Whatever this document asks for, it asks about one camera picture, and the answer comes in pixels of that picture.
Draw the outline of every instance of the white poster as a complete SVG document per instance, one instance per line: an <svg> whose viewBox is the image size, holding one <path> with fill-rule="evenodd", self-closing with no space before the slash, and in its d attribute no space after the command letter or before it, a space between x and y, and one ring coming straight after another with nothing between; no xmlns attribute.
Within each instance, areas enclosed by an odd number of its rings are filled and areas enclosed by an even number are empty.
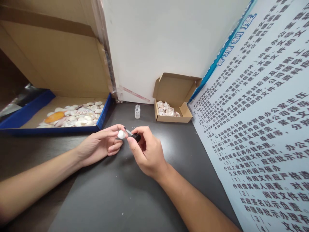
<svg viewBox="0 0 309 232"><path fill-rule="evenodd" d="M309 232L309 1L257 1L189 104L244 231Z"/></svg>

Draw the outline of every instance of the cardboard flap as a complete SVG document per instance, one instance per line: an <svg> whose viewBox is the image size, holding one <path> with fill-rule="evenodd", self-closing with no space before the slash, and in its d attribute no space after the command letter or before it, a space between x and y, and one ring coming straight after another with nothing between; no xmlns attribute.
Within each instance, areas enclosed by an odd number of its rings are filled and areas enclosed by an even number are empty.
<svg viewBox="0 0 309 232"><path fill-rule="evenodd" d="M35 87L64 97L109 95L105 50L90 26L3 6L0 13L8 34L0 46L18 48L5 52Z"/></svg>
<svg viewBox="0 0 309 232"><path fill-rule="evenodd" d="M199 77L165 72L155 82L153 98L181 106L189 101L201 80Z"/></svg>

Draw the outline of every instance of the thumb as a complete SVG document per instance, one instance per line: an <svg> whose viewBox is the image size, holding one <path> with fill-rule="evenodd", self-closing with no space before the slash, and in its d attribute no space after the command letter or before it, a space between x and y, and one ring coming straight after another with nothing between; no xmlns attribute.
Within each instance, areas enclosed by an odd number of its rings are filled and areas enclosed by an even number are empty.
<svg viewBox="0 0 309 232"><path fill-rule="evenodd" d="M134 158L136 160L136 163L140 164L141 162L143 162L146 157L144 156L141 148L139 147L138 143L136 142L136 140L132 137L128 138L128 143L130 145L130 149L134 155Z"/></svg>

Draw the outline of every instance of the cardboard box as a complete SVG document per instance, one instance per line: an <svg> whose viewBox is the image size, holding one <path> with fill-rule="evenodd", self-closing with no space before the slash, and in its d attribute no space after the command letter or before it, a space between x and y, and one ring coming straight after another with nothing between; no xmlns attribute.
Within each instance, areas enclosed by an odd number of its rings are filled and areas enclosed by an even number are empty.
<svg viewBox="0 0 309 232"><path fill-rule="evenodd" d="M162 122L190 122L192 114L187 102L200 85L202 78L190 77L172 73L163 73L154 86L154 113L156 121ZM157 102L167 102L170 107L180 114L180 117L161 116L158 112Z"/></svg>
<svg viewBox="0 0 309 232"><path fill-rule="evenodd" d="M54 6L59 3L62 7L45 8L43 2ZM112 85L104 46L90 25L80 23L85 17L94 18L92 8L84 8L87 1L74 2L74 8L66 1L43 0L38 5L24 6L27 10L23 10L22 3L14 1L10 3L12 7L0 4L0 48L35 87L50 91L4 120L0 129L13 134L100 130L111 101ZM66 16L76 21L64 19ZM96 126L36 128L56 107L93 101L105 104Z"/></svg>

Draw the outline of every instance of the small glass vial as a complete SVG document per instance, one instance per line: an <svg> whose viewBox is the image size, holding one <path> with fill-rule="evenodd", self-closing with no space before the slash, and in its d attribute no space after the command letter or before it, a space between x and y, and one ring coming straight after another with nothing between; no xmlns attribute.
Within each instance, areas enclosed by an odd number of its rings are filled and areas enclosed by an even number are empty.
<svg viewBox="0 0 309 232"><path fill-rule="evenodd" d="M141 108L139 107L139 105L135 106L135 118L139 119L141 117Z"/></svg>

